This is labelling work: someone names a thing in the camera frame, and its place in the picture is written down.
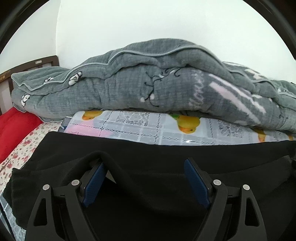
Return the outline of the floral bed sheet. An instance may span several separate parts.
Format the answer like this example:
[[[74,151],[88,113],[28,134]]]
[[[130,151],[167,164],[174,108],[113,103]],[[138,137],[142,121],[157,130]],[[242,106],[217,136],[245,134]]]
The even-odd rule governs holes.
[[[32,156],[36,147],[48,132],[57,132],[60,122],[42,123],[31,131],[1,163],[1,193],[11,178],[13,168],[20,169]]]

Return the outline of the grey quilted comforter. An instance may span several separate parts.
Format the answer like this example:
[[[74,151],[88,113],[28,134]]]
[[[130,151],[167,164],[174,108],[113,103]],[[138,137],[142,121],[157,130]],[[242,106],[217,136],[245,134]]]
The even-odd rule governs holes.
[[[52,90],[65,117],[93,109],[196,111],[242,126],[295,132],[293,83],[220,61],[185,40],[133,43],[56,77]]]

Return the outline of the black pants with white stripe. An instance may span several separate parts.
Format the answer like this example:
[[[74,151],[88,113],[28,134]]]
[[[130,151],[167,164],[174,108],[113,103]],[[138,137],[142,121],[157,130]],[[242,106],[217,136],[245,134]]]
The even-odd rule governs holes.
[[[99,240],[195,240],[205,210],[184,172],[192,158],[226,186],[250,186],[267,240],[295,240],[295,142],[163,146],[50,132],[3,196],[18,226],[27,225],[45,184],[81,179],[103,163],[103,183],[84,213]]]

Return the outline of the dark wooden headboard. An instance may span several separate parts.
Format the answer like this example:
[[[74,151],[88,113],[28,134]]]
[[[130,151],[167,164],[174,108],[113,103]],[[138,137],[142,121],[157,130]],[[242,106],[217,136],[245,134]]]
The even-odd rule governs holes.
[[[57,56],[49,56],[11,68],[1,74],[9,82],[13,107],[22,113],[32,113],[46,121],[58,121],[65,117],[52,90],[64,73]]]

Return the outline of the red pillow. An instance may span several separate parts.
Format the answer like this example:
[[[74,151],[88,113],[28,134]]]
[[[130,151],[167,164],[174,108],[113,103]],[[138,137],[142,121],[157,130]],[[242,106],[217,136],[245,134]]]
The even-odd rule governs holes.
[[[1,115],[1,163],[14,148],[43,122],[32,113],[22,113],[16,108]]]

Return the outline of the fruit print plastic table cover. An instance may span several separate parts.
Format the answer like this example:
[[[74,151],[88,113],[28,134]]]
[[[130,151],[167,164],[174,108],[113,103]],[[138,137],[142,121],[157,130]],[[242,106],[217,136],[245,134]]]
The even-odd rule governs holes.
[[[154,145],[239,145],[294,141],[295,134],[249,128],[213,118],[189,117],[192,129],[185,128],[180,114],[133,111],[77,112],[66,117],[58,132],[102,138],[116,138]]]

